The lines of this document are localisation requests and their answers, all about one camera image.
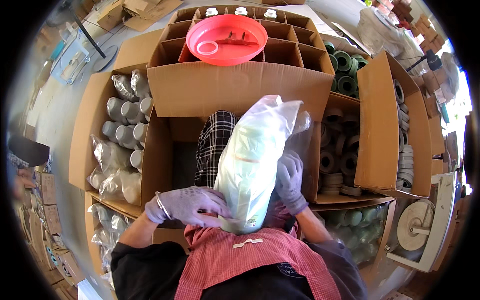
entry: person's hand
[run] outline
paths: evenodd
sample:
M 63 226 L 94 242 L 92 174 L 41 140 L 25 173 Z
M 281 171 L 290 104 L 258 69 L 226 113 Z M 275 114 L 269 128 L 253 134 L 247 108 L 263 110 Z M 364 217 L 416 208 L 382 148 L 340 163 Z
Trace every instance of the person's hand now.
M 301 213 L 308 203 L 301 193 L 303 162 L 293 151 L 284 153 L 278 160 L 275 191 L 291 215 Z
M 225 203 L 223 194 L 206 187 L 192 186 L 186 189 L 174 190 L 159 195 L 160 202 L 165 207 L 172 219 L 180 220 L 185 225 L 201 227 L 220 227 L 220 219 L 199 214 L 199 210 L 216 213 L 219 216 L 230 218 L 231 212 Z M 155 196 L 145 205 L 148 218 L 161 224 L 168 219 L 167 215 L 158 205 Z

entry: gray work glove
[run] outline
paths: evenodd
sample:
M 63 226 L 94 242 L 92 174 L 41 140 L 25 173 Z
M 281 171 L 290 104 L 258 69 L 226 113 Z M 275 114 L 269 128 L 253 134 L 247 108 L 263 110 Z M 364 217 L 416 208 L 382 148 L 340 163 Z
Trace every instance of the gray work glove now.
M 215 213 L 231 218 L 231 212 L 225 203 L 223 194 L 206 187 L 192 186 L 185 189 L 164 192 L 158 195 L 171 219 L 180 220 L 185 225 L 201 227 L 220 227 L 217 217 L 199 214 L 199 210 Z M 160 207 L 155 196 L 145 204 L 148 218 L 157 224 L 168 220 L 165 211 Z
M 301 213 L 308 203 L 301 193 L 303 162 L 293 151 L 278 160 L 275 190 L 292 216 Z

